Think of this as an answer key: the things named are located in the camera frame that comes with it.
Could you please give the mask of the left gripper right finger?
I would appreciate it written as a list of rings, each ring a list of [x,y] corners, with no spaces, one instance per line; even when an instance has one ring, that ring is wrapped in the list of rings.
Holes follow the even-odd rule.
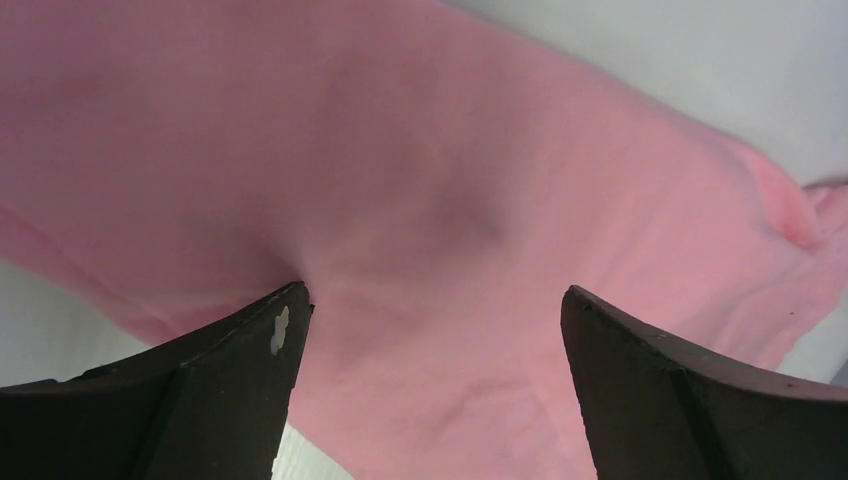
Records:
[[[843,479],[847,391],[715,353],[573,286],[565,351],[601,479]]]

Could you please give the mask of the pink t-shirt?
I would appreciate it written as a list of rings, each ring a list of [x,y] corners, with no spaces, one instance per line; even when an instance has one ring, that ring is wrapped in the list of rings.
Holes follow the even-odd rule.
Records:
[[[434,1],[5,1],[1,254],[149,343],[304,281],[359,479],[592,479],[567,288],[774,368],[847,190]]]

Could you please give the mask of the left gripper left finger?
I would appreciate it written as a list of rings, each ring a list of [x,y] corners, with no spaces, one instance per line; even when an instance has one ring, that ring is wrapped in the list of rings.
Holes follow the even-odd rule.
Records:
[[[5,479],[268,479],[313,305],[289,284],[70,380],[1,391]]]

